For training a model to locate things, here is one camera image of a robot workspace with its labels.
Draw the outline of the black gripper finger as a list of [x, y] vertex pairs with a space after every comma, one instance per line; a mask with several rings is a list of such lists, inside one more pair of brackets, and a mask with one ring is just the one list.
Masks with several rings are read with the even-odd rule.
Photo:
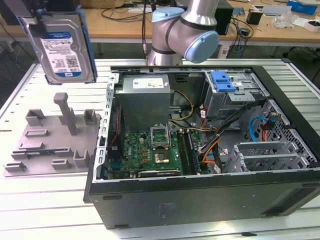
[[29, 24], [29, 30], [33, 38], [43, 38], [47, 35], [47, 29], [39, 11], [34, 12], [34, 18]]

